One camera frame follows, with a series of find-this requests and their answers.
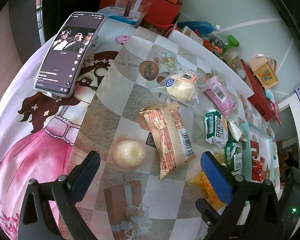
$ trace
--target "phone case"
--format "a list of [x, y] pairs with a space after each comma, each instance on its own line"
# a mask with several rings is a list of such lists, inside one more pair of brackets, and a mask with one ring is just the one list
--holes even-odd
[[[96, 29], [96, 31], [94, 32], [93, 36], [91, 37], [91, 41], [93, 41], [95, 39], [96, 36], [98, 36], [98, 32], [100, 30], [100, 28], [102, 27], [106, 17], [104, 14], [102, 13], [95, 13], [95, 12], [73, 12], [69, 17], [68, 19], [64, 22], [64, 24], [62, 25], [62, 27], [60, 28], [60, 30], [57, 32], [57, 33], [60, 33], [61, 30], [64, 28], [64, 26], [66, 25], [67, 21], [70, 19], [70, 17], [73, 15], [73, 14], [78, 14], [78, 13], [91, 13], [91, 14], [98, 14], [98, 15], [103, 15], [103, 19], [101, 21], [101, 23], [99, 24], [98, 28]], [[88, 56], [89, 54], [89, 48], [90, 46], [93, 44], [93, 42], [89, 42], [89, 44], [87, 45], [83, 55], [82, 55], [82, 60], [80, 61], [78, 67], [77, 67], [77, 71], [74, 75], [74, 79], [73, 79], [73, 82], [71, 84], [71, 87], [69, 89], [69, 93], [68, 94], [64, 94], [64, 93], [58, 93], [57, 91], [50, 91], [50, 90], [45, 90], [45, 89], [40, 89], [40, 88], [36, 88], [36, 84], [37, 84], [37, 80], [38, 80], [38, 77], [39, 77], [39, 73], [40, 73], [40, 70], [42, 68], [42, 65], [46, 59], [46, 56], [47, 54], [49, 53], [50, 49], [51, 49], [51, 46], [53, 45], [54, 41], [56, 41], [56, 39], [58, 38], [58, 36], [55, 37], [55, 39], [52, 41], [52, 43], [50, 44], [49, 48], [48, 48], [48, 51], [46, 53], [46, 55], [44, 56], [43, 58], [43, 61], [40, 65], [40, 68], [38, 70], [38, 73], [37, 73], [37, 76], [35, 78], [35, 82], [34, 82], [34, 90], [36, 91], [39, 91], [39, 92], [42, 92], [43, 94], [47, 95], [48, 97], [51, 97], [51, 98], [54, 98], [54, 99], [57, 99], [58, 97], [63, 97], [63, 98], [68, 98], [70, 96], [73, 95], [73, 92], [74, 92], [74, 86], [75, 86], [75, 83], [76, 83], [76, 80], [78, 79], [79, 77], [79, 74], [80, 74], [80, 70], [81, 70], [81, 67], [82, 67], [82, 64], [84, 62], [84, 59]]]

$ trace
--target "phone screen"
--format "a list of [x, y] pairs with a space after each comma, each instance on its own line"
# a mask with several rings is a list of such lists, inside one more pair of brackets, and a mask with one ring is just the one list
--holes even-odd
[[91, 37], [104, 16], [74, 13], [58, 33], [42, 64], [35, 87], [68, 94]]

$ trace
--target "blue gripper pad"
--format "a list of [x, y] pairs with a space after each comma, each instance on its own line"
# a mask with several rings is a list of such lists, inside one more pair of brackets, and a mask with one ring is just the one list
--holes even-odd
[[223, 169], [222, 165], [218, 163], [211, 152], [202, 153], [200, 162], [201, 168], [210, 181], [218, 198], [229, 205], [232, 199], [232, 188], [228, 180], [229, 178], [227, 179], [224, 172], [220, 171], [220, 169]]

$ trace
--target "green toy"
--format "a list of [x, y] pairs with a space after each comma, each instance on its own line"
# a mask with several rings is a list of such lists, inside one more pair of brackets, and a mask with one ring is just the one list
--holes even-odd
[[224, 54], [232, 46], [238, 47], [240, 45], [239, 41], [237, 41], [236, 38], [234, 38], [234, 36], [229, 35], [227, 38], [228, 38], [228, 43], [226, 44], [225, 49], [222, 51], [222, 54]]

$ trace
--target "cartoon girl print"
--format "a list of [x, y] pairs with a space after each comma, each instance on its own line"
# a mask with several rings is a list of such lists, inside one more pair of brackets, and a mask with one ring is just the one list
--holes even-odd
[[115, 38], [115, 41], [121, 45], [125, 45], [130, 38], [130, 36], [119, 36]]
[[39, 183], [49, 182], [66, 172], [89, 103], [117, 54], [104, 51], [88, 58], [69, 98], [55, 100], [38, 92], [24, 99], [18, 113], [23, 115], [21, 122], [32, 116], [29, 122], [33, 130], [12, 146], [0, 162], [0, 176], [4, 176], [4, 185], [0, 185], [0, 226], [11, 239], [17, 239], [23, 199], [20, 192], [25, 192], [30, 178]]

